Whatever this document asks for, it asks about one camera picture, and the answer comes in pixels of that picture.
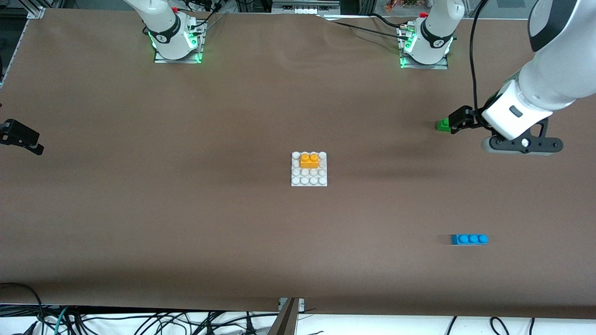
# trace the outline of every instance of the blue lego brick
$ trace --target blue lego brick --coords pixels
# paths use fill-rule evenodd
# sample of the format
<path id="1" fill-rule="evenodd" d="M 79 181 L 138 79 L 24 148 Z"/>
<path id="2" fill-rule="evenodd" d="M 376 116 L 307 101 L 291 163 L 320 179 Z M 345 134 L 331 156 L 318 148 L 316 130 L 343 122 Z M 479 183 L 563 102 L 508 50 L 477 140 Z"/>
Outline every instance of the blue lego brick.
<path id="1" fill-rule="evenodd" d="M 451 235 L 453 246 L 482 246 L 488 243 L 488 236 L 484 234 L 456 234 Z"/>

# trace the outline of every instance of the white floor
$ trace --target white floor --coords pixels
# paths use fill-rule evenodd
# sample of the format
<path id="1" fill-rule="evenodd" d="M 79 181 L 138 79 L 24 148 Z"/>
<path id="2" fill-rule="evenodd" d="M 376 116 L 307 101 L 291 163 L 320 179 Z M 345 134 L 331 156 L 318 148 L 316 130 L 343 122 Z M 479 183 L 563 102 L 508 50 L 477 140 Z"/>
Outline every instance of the white floor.
<path id="1" fill-rule="evenodd" d="M 243 317 L 244 312 L 229 312 L 218 318 L 214 323 L 225 322 L 237 317 Z M 102 317 L 122 317 L 130 314 L 111 314 Z M 192 322 L 200 322 L 206 313 L 190 313 Z M 275 317 L 253 318 L 253 325 L 258 330 L 270 327 Z M 509 330 L 510 335 L 528 334 L 530 319 L 528 318 L 501 318 Z M 405 316 L 369 316 L 369 315 L 301 315 L 298 322 L 297 335 L 310 335 L 323 331 L 321 335 L 445 335 L 451 317 L 405 317 Z M 0 318 L 0 335 L 22 334 L 35 321 L 34 317 Z M 107 321 L 92 320 L 86 323 L 99 335 L 133 335 L 135 330 L 145 321 L 143 318 Z M 496 329 L 501 335 L 505 331 L 495 322 Z M 35 329 L 34 335 L 40 333 L 40 326 Z M 238 334 L 239 327 L 225 327 L 216 331 L 216 334 Z M 153 335 L 157 331 L 154 326 L 145 335 Z M 46 328 L 46 334 L 52 332 Z M 184 335 L 182 327 L 169 325 L 163 330 L 163 335 Z M 488 317 L 458 317 L 451 335 L 492 335 Z M 596 320 L 562 320 L 562 319 L 536 319 L 533 335 L 595 335 Z"/>

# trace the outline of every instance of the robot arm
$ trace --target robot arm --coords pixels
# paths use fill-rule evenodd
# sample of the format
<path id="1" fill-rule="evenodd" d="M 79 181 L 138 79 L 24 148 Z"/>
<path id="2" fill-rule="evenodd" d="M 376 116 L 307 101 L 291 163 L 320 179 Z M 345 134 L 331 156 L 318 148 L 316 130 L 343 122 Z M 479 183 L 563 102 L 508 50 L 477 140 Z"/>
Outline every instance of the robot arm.
<path id="1" fill-rule="evenodd" d="M 596 93 L 596 44 L 591 42 L 596 36 L 595 15 L 593 0 L 538 0 L 528 22 L 534 58 L 509 78 L 484 107 L 469 110 L 467 116 L 462 107 L 450 115 L 452 134 L 476 128 L 470 119 L 475 114 L 478 123 L 493 132 L 483 143 L 487 151 L 560 151 L 563 143 L 559 139 L 545 137 L 548 117 L 576 99 Z M 542 126 L 538 137 L 529 131 L 535 124 Z"/>
<path id="2" fill-rule="evenodd" d="M 196 18 L 177 12 L 165 0 L 124 0 L 141 16 L 157 52 L 177 60 L 196 49 Z"/>
<path id="3" fill-rule="evenodd" d="M 449 51 L 453 32 L 464 17 L 461 0 L 438 0 L 427 17 L 414 21 L 415 36 L 404 51 L 422 64 L 435 64 Z"/>

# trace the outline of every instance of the lego brick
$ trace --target lego brick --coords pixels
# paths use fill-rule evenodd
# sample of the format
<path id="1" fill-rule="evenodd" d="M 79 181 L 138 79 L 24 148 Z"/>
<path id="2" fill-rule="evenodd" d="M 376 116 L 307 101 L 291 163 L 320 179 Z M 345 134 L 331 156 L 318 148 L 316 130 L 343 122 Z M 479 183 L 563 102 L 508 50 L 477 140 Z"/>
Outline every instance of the lego brick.
<path id="1" fill-rule="evenodd" d="M 303 167 L 303 157 L 306 159 L 305 162 L 310 163 L 305 166 L 311 167 Z M 310 153 L 294 151 L 292 153 L 290 185 L 327 186 L 327 153 L 324 151 Z"/>
<path id="2" fill-rule="evenodd" d="M 318 169 L 319 168 L 319 155 L 316 153 L 301 154 L 300 155 L 300 167 L 302 169 Z"/>
<path id="3" fill-rule="evenodd" d="M 440 132 L 451 132 L 449 127 L 449 118 L 446 117 L 437 122 L 437 130 Z"/>
<path id="4" fill-rule="evenodd" d="M 453 246 L 482 246 L 488 243 L 488 236 L 484 234 L 455 234 L 451 235 Z"/>

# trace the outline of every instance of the green lego brick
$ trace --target green lego brick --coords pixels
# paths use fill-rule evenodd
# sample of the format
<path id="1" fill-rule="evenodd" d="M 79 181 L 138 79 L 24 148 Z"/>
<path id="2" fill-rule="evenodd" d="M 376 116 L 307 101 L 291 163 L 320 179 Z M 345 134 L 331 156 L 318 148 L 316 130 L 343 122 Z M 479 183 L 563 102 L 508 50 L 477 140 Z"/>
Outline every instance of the green lego brick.
<path id="1" fill-rule="evenodd" d="M 449 127 L 449 118 L 448 117 L 437 122 L 437 130 L 440 132 L 451 132 L 451 128 Z"/>

